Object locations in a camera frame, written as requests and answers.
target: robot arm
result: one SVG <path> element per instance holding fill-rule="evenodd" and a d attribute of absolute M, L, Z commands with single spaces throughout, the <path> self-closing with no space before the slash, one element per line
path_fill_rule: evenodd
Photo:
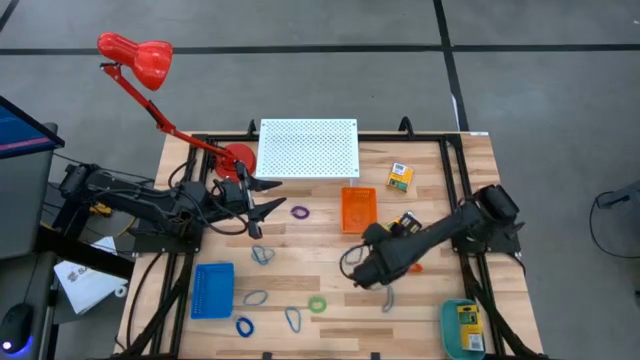
<path fill-rule="evenodd" d="M 156 190 L 139 183 L 117 178 L 97 165 L 69 165 L 60 184 L 62 196 L 78 203 L 101 202 L 145 220 L 144 229 L 134 235 L 163 236 L 181 239 L 197 232 L 198 227 L 246 214 L 246 227 L 254 239 L 262 237 L 259 221 L 286 198 L 255 205 L 251 191 L 280 186 L 278 181 L 263 181 L 251 177 L 241 162 L 236 162 L 240 182 L 225 179 L 216 182 L 215 191 L 208 191 L 201 182 L 186 181 L 169 190 Z"/>
<path fill-rule="evenodd" d="M 518 212 L 513 200 L 497 185 L 480 189 L 450 216 L 406 236 L 394 236 L 380 224 L 371 224 L 362 236 L 371 251 L 349 278 L 363 288 L 376 283 L 387 285 L 404 275 L 431 248 L 453 236 L 482 238 L 517 229 L 514 221 Z"/>

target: computer screen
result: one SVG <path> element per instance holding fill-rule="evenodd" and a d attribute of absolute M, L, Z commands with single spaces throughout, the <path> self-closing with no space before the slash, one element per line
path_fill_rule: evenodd
<path fill-rule="evenodd" d="M 0 159 L 63 146 L 51 130 L 0 96 Z"/>

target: purple rubber band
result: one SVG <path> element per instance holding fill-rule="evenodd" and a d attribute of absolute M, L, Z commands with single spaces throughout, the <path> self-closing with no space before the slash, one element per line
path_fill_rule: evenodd
<path fill-rule="evenodd" d="M 310 213 L 309 209 L 304 206 L 294 206 L 291 209 L 291 215 L 298 220 L 308 218 Z"/>

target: orange tray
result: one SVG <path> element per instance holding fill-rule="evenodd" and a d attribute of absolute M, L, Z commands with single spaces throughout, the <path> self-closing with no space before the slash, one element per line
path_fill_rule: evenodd
<path fill-rule="evenodd" d="M 345 187 L 341 195 L 343 233 L 361 234 L 378 221 L 376 189 Z"/>

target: orange object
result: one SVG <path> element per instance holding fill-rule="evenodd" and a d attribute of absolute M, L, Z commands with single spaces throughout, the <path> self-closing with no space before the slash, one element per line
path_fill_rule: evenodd
<path fill-rule="evenodd" d="M 413 272 L 413 273 L 422 272 L 422 270 L 423 270 L 422 265 L 418 263 L 411 265 L 411 267 L 409 268 L 409 272 Z"/>
<path fill-rule="evenodd" d="M 228 176 L 232 180 L 238 181 L 234 165 L 236 161 L 242 161 L 249 174 L 255 171 L 256 159 L 251 148 L 244 144 L 233 144 L 233 147 L 229 145 L 226 148 L 217 147 L 179 131 L 151 100 L 147 100 L 122 76 L 122 65 L 128 66 L 142 85 L 152 91 L 158 90 L 167 77 L 171 66 L 173 56 L 171 44 L 166 41 L 136 43 L 124 36 L 106 32 L 98 38 L 98 50 L 105 57 L 115 61 L 114 63 L 101 64 L 102 71 L 115 80 L 149 112 L 156 121 L 158 130 L 215 154 L 216 172 L 223 178 Z"/>
<path fill-rule="evenodd" d="M 378 221 L 376 189 L 342 188 L 342 232 L 361 234 L 369 225 Z"/>

